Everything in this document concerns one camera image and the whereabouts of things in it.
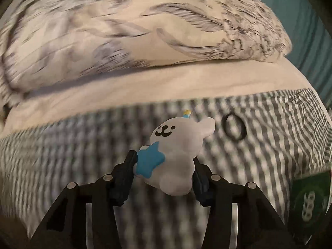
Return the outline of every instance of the green object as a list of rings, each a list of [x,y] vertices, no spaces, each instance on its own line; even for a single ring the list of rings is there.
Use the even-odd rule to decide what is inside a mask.
[[[330,202],[330,166],[293,180],[288,230],[300,244],[306,244],[321,224]]]

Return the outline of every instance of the blue star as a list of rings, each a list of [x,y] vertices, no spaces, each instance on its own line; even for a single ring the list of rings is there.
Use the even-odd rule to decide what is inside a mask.
[[[159,141],[153,143],[149,148],[137,152],[136,174],[151,178],[152,171],[164,163],[165,155],[158,151]]]

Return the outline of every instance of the white toy seal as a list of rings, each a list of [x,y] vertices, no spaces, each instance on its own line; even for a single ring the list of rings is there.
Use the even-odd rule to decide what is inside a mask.
[[[190,119],[190,110],[182,117],[167,120],[151,134],[150,146],[137,152],[134,174],[169,195],[186,195],[192,188],[195,170],[193,158],[203,145],[203,138],[215,131],[215,120]]]

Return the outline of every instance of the mattress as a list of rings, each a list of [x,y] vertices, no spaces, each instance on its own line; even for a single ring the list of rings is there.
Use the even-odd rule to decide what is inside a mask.
[[[114,71],[31,92],[11,109],[2,136],[121,105],[303,88],[312,86],[286,58],[277,63],[209,61],[144,71]],[[330,122],[326,108],[321,105]]]
[[[229,182],[254,181],[285,223],[290,181],[331,161],[331,119],[286,58],[114,71],[34,91],[10,111],[0,139],[2,211],[20,218],[31,237],[68,182],[87,184],[109,173],[184,109],[192,110],[192,119],[216,121],[200,162]],[[240,144],[220,127],[229,111],[247,127]],[[236,130],[235,123],[231,132]],[[192,193],[168,196],[138,178],[124,206],[115,209],[122,247],[146,249],[198,248],[208,212]],[[90,209],[87,215],[92,248]],[[233,206],[230,248],[236,247],[236,230]]]

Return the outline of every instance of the teal wall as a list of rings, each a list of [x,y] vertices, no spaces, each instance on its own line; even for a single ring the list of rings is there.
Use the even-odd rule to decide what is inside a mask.
[[[332,38],[308,0],[262,0],[282,22],[293,43],[287,58],[332,105]]]

